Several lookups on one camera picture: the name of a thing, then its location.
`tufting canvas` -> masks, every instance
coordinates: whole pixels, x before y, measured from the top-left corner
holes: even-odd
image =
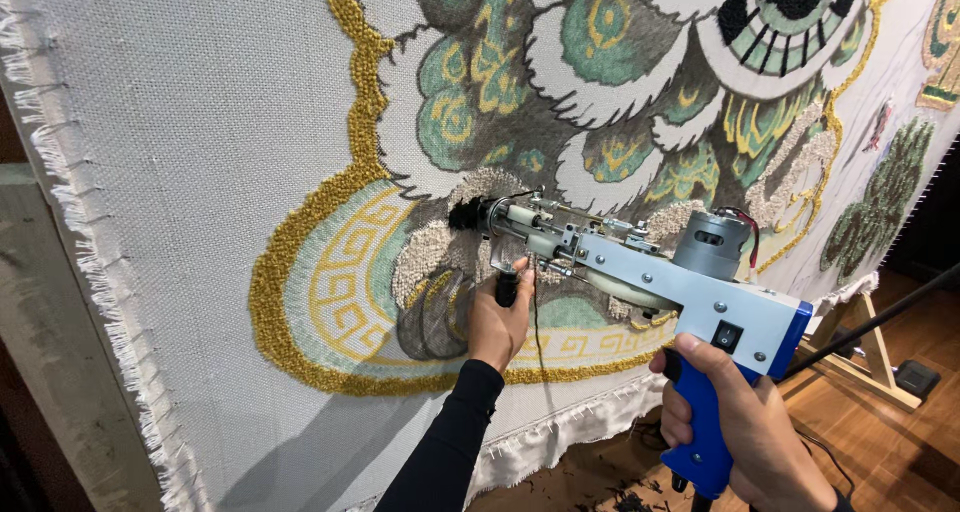
[[[692,210],[738,206],[759,283],[825,312],[876,285],[960,129],[958,9],[3,0],[0,48],[164,504],[368,509],[492,272],[453,204],[543,184],[668,253]],[[551,273],[537,296],[470,498],[660,401],[672,314]]]

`painted design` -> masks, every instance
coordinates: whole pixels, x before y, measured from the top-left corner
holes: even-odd
[[[834,225],[821,253],[820,270],[836,266],[838,285],[854,278],[868,255],[893,242],[920,183],[933,129],[933,124],[914,119],[898,130],[870,176],[863,199],[848,206]]]
[[[354,162],[308,195],[258,258],[249,306],[260,350],[329,392],[442,390],[464,354],[472,288],[491,273],[489,246],[444,228],[453,203],[543,184],[595,213],[664,223],[669,251],[684,213],[746,206],[759,180],[776,185],[776,169],[804,157],[775,154],[789,135],[788,150],[816,137],[791,133],[810,105],[825,102],[821,127],[839,129],[831,105],[842,89],[825,86],[822,69],[862,68],[882,3],[818,0],[793,13],[762,0],[759,18],[778,29],[828,13],[840,22],[805,67],[753,71],[774,79],[756,81],[738,73],[747,65],[729,46],[714,49],[726,1],[665,13],[683,1],[396,0],[422,22],[384,39],[364,0],[329,0],[355,45]],[[869,40],[856,27],[868,12]],[[807,206],[817,191],[791,199]],[[508,383],[621,371],[669,340],[669,316],[645,322],[579,282],[541,280],[544,367],[524,351]]]
[[[948,111],[960,99],[960,0],[937,0],[923,40],[923,64],[933,72],[919,91],[917,106]]]

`wooden floor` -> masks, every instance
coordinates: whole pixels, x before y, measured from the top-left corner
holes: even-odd
[[[873,296],[878,311],[918,283],[882,272]],[[942,381],[910,415],[854,385],[815,368],[780,385],[791,418],[801,431],[832,448],[856,482],[853,505],[868,511],[960,511],[960,293],[936,292],[883,326],[891,362],[912,358],[939,371]],[[844,322],[854,327],[858,322]],[[655,420],[659,409],[646,420]],[[617,493],[633,492],[652,510],[690,509],[692,490],[670,489],[669,469],[642,444],[642,436],[571,446],[554,469],[542,469],[510,489],[493,490],[468,512],[492,510],[617,510]],[[811,446],[827,479],[841,491],[850,485],[830,458]],[[621,510],[645,510],[620,504]],[[727,491],[716,511],[745,511]]]

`wooden easel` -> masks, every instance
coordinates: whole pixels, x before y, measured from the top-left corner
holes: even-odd
[[[826,346],[834,336],[840,321],[850,311],[853,311],[858,322],[867,322],[877,315],[874,304],[870,301],[870,295],[857,295],[851,301],[836,306],[826,317],[823,317],[810,340],[799,342],[799,351],[803,354],[812,354]],[[909,394],[894,382],[894,373],[890,369],[890,357],[887,356],[887,347],[883,344],[880,328],[874,328],[863,336],[861,348],[867,353],[867,366],[870,369],[863,368],[836,354],[822,359],[822,362],[908,413],[912,413],[919,407],[920,398]]]

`blue handle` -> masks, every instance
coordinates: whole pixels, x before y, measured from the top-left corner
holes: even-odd
[[[660,455],[663,463],[674,472],[693,483],[697,493],[716,499],[730,482],[730,470],[734,458],[720,432],[720,413],[714,384],[705,374],[697,371],[686,359],[671,348],[667,355],[667,369],[663,372],[674,389],[690,404],[693,413],[693,441],[680,444]],[[737,366],[751,384],[759,375],[755,371]]]

